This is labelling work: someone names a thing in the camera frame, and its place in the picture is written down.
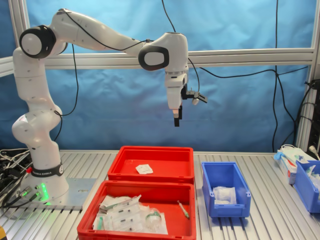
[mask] table surface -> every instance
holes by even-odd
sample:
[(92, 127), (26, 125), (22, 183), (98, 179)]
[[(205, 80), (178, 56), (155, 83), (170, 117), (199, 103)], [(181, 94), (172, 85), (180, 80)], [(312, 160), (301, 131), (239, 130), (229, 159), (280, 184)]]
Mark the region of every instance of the table surface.
[[(8, 240), (77, 240), (77, 226), (118, 151), (62, 150), (69, 178), (96, 178), (82, 211), (35, 206), (1, 213)], [(270, 153), (195, 152), (197, 240), (320, 240), (320, 214), (309, 214)], [(251, 191), (250, 216), (210, 218), (201, 162), (236, 162)]]

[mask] green led light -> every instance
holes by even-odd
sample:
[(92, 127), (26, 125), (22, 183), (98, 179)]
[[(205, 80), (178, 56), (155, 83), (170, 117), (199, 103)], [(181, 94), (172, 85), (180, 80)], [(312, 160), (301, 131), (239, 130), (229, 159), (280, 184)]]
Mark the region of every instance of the green led light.
[(43, 199), (42, 199), (42, 201), (46, 201), (46, 200), (49, 199), (49, 195), (48, 195), (48, 192), (47, 192), (46, 185), (44, 183), (41, 183), (41, 187), (42, 187), (42, 191), (43, 191)]

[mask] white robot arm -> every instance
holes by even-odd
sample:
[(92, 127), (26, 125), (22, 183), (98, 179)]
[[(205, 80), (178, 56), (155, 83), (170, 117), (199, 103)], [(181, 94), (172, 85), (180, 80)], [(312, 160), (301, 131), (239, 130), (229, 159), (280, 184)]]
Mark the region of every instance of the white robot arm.
[(137, 57), (148, 71), (164, 68), (168, 106), (176, 127), (182, 119), (182, 99), (207, 102), (199, 92), (187, 90), (188, 43), (181, 33), (167, 32), (152, 42), (138, 41), (89, 16), (62, 8), (49, 26), (24, 31), (19, 43), (13, 52), (14, 77), (18, 95), (27, 102), (29, 112), (13, 124), (12, 132), (30, 150), (32, 172), (21, 182), (21, 189), (39, 194), (35, 202), (47, 202), (68, 191), (59, 147), (49, 136), (60, 121), (54, 112), (62, 115), (62, 111), (50, 96), (45, 73), (45, 59), (62, 53), (68, 43), (97, 51), (122, 51)]

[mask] blue cloth backdrop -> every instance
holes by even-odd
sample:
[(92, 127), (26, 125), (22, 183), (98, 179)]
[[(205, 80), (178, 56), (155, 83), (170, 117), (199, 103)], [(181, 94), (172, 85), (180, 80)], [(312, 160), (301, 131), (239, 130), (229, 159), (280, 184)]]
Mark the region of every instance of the blue cloth backdrop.
[[(275, 0), (164, 1), (178, 32), (186, 35), (190, 51), (275, 47)], [(278, 47), (308, 48), (314, 25), (314, 0), (279, 1)], [(28, 0), (31, 26), (49, 25), (59, 8), (92, 16), (116, 31), (140, 40), (157, 39), (172, 28), (160, 0), (46, 1)], [(15, 48), (8, 2), (0, 1), (0, 57)], [(94, 51), (76, 47), (76, 53)], [(284, 73), (304, 66), (279, 66)], [(220, 76), (274, 69), (274, 66), (210, 67)], [(64, 113), (74, 106), (74, 70), (47, 70), (54, 102)], [(189, 86), (197, 89), (194, 70)], [(123, 145), (185, 146), (195, 151), (271, 152), (275, 129), (275, 74), (220, 79), (198, 68), (200, 91), (208, 104), (183, 103), (183, 120), (174, 127), (168, 109), (164, 71), (143, 69), (78, 70), (78, 105), (63, 118), (57, 139), (61, 149), (119, 149)], [(286, 106), (295, 117), (304, 94), (307, 69), (281, 75)], [(23, 147), (12, 135), (15, 120), (28, 111), (17, 94), (13, 75), (0, 79), (0, 148)], [(279, 122), (275, 146), (293, 130), (284, 110), (279, 84), (276, 94)], [(54, 138), (59, 126), (51, 131)]]

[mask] red plastic bin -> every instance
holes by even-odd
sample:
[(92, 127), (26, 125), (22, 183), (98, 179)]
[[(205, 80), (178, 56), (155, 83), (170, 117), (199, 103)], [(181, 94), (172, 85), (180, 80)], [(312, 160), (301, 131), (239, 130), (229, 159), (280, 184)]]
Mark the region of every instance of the red plastic bin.
[[(123, 231), (93, 230), (99, 204), (106, 195), (113, 197), (141, 195), (140, 202), (164, 213), (168, 235)], [(179, 200), (189, 213), (187, 219)], [(172, 240), (196, 239), (195, 189), (186, 183), (104, 181), (77, 227), (79, 240)]]
[[(141, 175), (138, 165), (149, 164), (153, 173)], [(194, 151), (190, 147), (123, 146), (109, 171), (109, 180), (194, 183)]]

